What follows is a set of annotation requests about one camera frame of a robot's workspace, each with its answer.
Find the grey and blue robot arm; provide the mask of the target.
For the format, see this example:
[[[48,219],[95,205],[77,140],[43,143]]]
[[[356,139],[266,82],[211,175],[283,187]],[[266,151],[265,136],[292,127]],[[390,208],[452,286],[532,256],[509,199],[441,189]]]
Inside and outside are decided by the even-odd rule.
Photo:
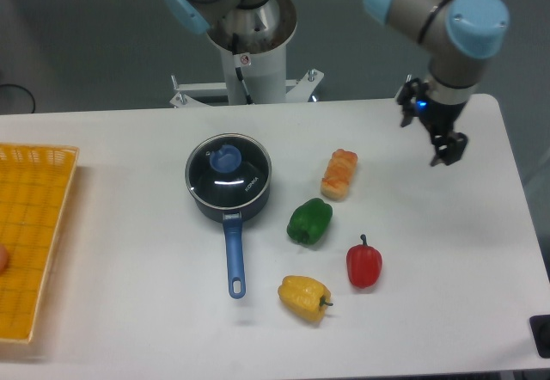
[[[296,85],[286,81],[286,47],[296,31],[291,0],[164,0],[193,34],[218,49],[229,102],[306,101],[320,76],[311,70]],[[364,10],[404,34],[430,55],[427,75],[409,77],[395,100],[402,124],[419,120],[434,148],[434,164],[459,161],[468,138],[455,121],[498,53],[509,26],[501,0],[363,0]]]

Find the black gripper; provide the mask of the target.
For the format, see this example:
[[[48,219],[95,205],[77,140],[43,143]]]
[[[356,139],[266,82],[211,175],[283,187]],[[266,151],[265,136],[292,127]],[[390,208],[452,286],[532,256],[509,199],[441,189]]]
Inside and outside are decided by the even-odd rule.
[[[401,106],[401,127],[409,126],[419,118],[432,135],[435,155],[430,165],[449,166],[461,160],[468,145],[468,137],[453,132],[454,123],[469,101],[469,87],[456,88],[438,81],[435,77],[407,77],[395,95]]]

